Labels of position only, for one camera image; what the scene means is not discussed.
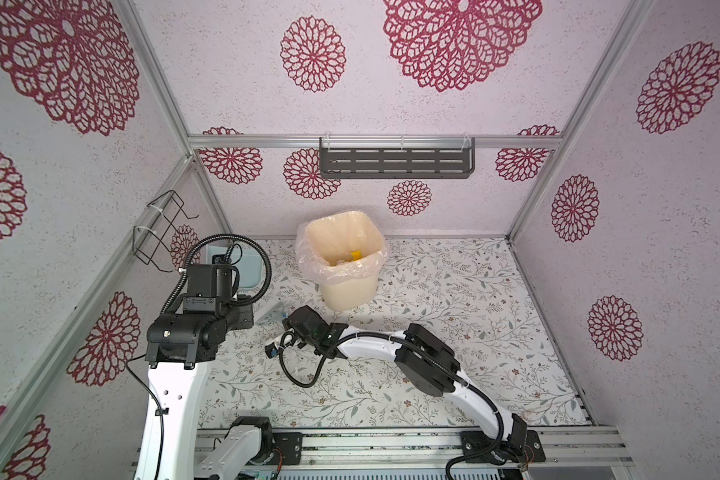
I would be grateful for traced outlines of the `beige trash bin with liner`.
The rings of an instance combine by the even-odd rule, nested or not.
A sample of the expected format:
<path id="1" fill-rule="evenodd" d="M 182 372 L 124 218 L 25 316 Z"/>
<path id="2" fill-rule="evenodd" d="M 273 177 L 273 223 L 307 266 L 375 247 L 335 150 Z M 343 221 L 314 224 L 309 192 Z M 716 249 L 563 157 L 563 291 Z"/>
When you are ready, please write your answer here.
<path id="1" fill-rule="evenodd" d="M 353 261 L 353 251 L 363 258 Z M 317 284 L 326 307 L 342 312 L 375 297 L 388 248 L 373 220 L 351 210 L 300 225 L 295 254 L 302 276 Z"/>

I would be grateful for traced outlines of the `teal hand brush white bristles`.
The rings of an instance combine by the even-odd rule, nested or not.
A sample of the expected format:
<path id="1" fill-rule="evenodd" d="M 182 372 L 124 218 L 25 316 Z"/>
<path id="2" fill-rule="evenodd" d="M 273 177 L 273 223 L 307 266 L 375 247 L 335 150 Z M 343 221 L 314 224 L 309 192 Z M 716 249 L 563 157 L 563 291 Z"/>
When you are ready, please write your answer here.
<path id="1" fill-rule="evenodd" d="M 257 326 L 279 325 L 288 315 L 287 306 L 282 301 L 269 302 L 255 311 Z"/>

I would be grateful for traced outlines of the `teal plastic dustpan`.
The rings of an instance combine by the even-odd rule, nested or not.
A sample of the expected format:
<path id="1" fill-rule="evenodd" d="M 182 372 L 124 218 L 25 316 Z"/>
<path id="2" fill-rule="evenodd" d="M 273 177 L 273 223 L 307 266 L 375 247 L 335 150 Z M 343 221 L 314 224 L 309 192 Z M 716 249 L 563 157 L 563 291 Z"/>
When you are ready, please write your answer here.
<path id="1" fill-rule="evenodd" d="M 261 256 L 250 246 L 234 244 L 230 247 L 209 245 L 206 247 L 206 257 L 214 264 L 227 261 L 238 269 L 241 275 L 239 288 L 244 291 L 258 289 L 265 277 L 265 266 Z"/>

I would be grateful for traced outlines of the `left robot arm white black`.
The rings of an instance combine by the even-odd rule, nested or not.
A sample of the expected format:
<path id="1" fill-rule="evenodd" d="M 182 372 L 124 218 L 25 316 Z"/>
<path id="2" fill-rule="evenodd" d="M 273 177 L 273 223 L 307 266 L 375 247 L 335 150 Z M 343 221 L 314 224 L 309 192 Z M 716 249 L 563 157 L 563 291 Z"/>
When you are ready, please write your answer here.
<path id="1" fill-rule="evenodd" d="M 241 295 L 241 275 L 229 260 L 198 263 L 204 247 L 227 241 L 255 251 L 264 267 L 260 289 Z M 266 417 L 243 418 L 210 454 L 198 460 L 196 441 L 199 402 L 210 365 L 228 332 L 253 325 L 252 307 L 272 280 L 271 261 L 256 241 L 238 234 L 215 234 L 192 246 L 179 269 L 180 276 L 147 330 L 142 360 L 148 373 L 148 411 L 137 479 L 235 479 L 250 464 L 262 464 L 274 450 L 272 426 Z"/>

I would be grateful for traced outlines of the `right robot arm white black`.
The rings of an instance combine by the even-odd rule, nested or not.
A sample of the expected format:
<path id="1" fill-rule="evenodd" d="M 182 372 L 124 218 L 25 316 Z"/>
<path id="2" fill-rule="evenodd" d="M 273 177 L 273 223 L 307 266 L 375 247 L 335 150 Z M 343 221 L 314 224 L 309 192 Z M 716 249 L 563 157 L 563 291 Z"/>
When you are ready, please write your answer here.
<path id="1" fill-rule="evenodd" d="M 283 320 L 284 332 L 265 345 L 265 355 L 276 358 L 286 378 L 294 385 L 313 387 L 327 361 L 332 359 L 376 359 L 392 362 L 420 392 L 443 398 L 465 413 L 485 437 L 481 446 L 449 460 L 445 477 L 452 479 L 453 467 L 471 461 L 500 466 L 508 462 L 524 470 L 531 462 L 533 444 L 528 441 L 528 424 L 518 414 L 485 393 L 463 370 L 455 351 L 424 326 L 412 323 L 394 332 L 362 330 L 346 323 L 329 323 L 314 309 L 302 306 Z M 320 360 L 309 381 L 296 379 L 287 369 L 289 348 L 310 346 Z"/>

